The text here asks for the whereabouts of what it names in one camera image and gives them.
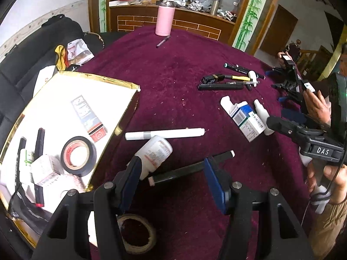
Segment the operator right hand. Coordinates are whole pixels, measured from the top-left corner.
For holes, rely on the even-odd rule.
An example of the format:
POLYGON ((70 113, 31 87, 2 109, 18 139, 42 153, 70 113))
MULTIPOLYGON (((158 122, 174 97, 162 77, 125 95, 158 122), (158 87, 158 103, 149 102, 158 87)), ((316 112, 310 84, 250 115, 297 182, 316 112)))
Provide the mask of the operator right hand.
MULTIPOLYGON (((310 161, 307 166, 307 181, 309 193, 312 193, 317 187, 316 170, 313 161, 310 161)), ((346 165, 341 168, 337 166, 325 166, 323 175, 328 184, 331 184, 331 204, 340 204, 346 199, 346 165)))

